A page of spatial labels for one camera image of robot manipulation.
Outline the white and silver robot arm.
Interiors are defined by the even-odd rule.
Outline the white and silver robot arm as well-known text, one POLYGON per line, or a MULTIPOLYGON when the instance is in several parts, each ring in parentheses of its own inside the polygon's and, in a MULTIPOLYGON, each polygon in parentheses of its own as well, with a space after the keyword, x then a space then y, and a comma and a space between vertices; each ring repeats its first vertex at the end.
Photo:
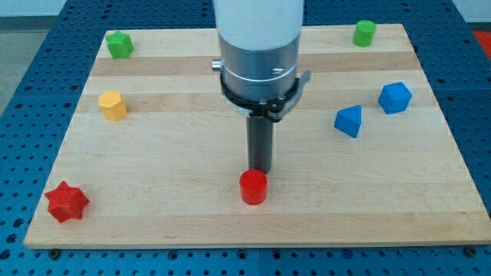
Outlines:
POLYGON ((246 117, 279 121, 299 101, 303 0, 214 0, 222 93, 246 117))

